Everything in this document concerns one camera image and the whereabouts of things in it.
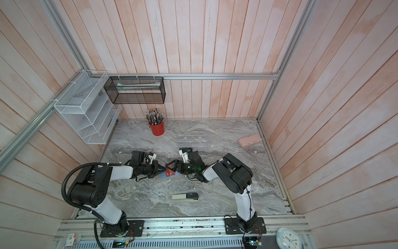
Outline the black VIP card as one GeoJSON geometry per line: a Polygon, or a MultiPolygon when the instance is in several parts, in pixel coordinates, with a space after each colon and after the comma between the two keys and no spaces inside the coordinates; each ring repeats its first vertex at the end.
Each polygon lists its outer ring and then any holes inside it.
{"type": "Polygon", "coordinates": [[[181,148],[182,153],[190,153],[192,152],[192,148],[181,148]]]}

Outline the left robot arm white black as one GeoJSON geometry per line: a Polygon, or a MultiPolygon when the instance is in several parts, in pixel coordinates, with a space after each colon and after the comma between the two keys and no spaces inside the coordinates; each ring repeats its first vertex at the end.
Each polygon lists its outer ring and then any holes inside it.
{"type": "Polygon", "coordinates": [[[117,237],[123,236],[129,224],[126,213],[107,197],[111,181],[120,179],[154,178],[166,171],[155,159],[156,154],[133,151],[125,164],[91,162],[80,165],[68,173],[61,186],[61,195],[69,205],[86,210],[97,217],[117,237]]]}

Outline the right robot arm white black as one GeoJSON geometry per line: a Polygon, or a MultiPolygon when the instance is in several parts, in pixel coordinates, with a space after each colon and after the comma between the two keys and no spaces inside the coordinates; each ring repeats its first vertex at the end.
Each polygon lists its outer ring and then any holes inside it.
{"type": "Polygon", "coordinates": [[[221,179],[235,195],[237,216],[233,221],[242,232],[248,233],[257,219],[251,197],[252,170],[230,153],[209,166],[203,162],[198,151],[181,150],[180,155],[182,160],[176,159],[165,167],[182,175],[193,175],[202,183],[221,179]]]}

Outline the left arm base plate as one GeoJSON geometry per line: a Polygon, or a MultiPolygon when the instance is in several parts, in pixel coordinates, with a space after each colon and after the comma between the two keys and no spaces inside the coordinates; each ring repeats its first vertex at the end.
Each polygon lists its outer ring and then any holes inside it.
{"type": "Polygon", "coordinates": [[[100,237],[141,237],[144,228],[144,220],[126,220],[119,224],[104,224],[100,237]]]}

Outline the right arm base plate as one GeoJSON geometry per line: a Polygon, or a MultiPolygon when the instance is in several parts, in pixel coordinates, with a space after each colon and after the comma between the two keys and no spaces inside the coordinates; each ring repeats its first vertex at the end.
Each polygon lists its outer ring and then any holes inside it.
{"type": "Polygon", "coordinates": [[[225,217],[224,227],[226,234],[266,234],[264,219],[254,216],[249,221],[236,217],[225,217]]]}

